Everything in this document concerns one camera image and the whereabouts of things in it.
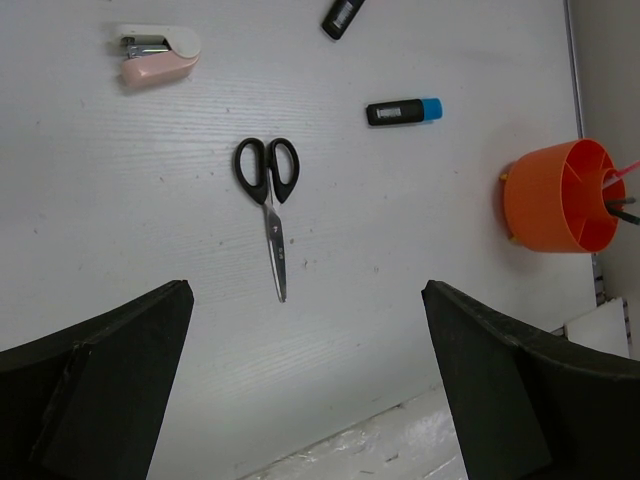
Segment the pink black highlighter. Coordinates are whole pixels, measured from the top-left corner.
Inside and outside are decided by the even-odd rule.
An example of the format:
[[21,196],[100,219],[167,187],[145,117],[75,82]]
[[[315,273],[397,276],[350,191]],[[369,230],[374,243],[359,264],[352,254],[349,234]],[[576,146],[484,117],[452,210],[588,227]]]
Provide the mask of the pink black highlighter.
[[335,0],[321,22],[324,33],[334,41],[340,40],[364,3],[364,0]]

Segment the green pen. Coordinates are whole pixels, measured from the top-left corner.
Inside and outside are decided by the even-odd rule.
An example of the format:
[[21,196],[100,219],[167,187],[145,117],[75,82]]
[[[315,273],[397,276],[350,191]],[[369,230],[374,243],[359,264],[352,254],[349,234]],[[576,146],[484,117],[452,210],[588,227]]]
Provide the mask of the green pen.
[[622,210],[612,209],[612,208],[609,208],[608,212],[612,216],[617,217],[618,219],[623,220],[624,222],[627,222],[633,225],[640,225],[640,218],[638,216],[629,214]]

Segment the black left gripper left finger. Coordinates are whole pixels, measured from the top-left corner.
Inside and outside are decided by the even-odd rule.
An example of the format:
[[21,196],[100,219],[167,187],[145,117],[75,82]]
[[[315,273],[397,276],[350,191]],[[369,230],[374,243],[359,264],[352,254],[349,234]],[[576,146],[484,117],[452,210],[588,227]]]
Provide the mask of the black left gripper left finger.
[[193,305],[173,280],[3,351],[2,478],[146,478]]

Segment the pink white stapler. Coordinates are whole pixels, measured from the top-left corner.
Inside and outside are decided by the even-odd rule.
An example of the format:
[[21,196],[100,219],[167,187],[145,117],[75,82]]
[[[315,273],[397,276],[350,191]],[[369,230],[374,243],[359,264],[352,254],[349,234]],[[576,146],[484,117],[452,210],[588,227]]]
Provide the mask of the pink white stapler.
[[187,78],[201,55],[190,28],[155,24],[115,24],[113,42],[126,54],[121,77],[126,87],[146,89]]

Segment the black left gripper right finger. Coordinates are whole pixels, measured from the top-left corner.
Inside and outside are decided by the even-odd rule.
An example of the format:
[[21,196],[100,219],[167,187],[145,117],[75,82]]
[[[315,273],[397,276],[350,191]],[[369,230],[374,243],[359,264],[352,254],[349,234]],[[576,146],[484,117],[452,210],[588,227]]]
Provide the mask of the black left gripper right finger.
[[497,312],[443,281],[422,292],[471,479],[636,479],[639,364]]

